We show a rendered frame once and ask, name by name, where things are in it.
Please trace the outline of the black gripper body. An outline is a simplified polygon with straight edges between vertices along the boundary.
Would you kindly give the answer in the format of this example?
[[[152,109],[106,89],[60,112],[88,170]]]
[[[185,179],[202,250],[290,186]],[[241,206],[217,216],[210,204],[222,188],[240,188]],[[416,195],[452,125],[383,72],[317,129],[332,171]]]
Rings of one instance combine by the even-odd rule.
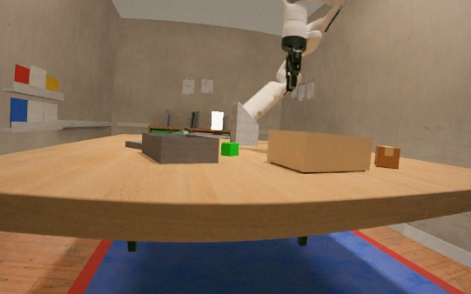
[[[285,36],[281,38],[281,49],[290,54],[290,63],[292,61],[293,50],[306,51],[306,39],[300,36]]]

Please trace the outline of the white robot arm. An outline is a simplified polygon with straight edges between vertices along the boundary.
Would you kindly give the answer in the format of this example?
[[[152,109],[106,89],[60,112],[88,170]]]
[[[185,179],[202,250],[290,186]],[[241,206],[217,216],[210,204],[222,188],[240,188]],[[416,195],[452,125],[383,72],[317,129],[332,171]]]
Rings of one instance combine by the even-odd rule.
[[[323,3],[331,6],[331,9],[323,17],[308,25],[306,25],[306,7],[301,4],[294,3],[301,0],[281,1],[284,10],[282,37],[304,37],[306,39],[306,51],[302,52],[301,57],[303,57],[316,50],[328,27],[334,18],[336,18],[347,0],[321,0]],[[279,68],[276,78],[280,81],[280,84],[270,82],[243,105],[255,121],[262,117],[289,92],[286,91],[285,62]]]

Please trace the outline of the green block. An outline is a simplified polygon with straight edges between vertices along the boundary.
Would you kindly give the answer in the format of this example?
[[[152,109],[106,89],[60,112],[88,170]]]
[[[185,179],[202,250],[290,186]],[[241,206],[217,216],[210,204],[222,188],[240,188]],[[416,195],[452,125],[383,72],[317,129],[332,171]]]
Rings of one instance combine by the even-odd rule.
[[[222,156],[238,156],[239,155],[239,144],[236,143],[221,143],[221,154]]]

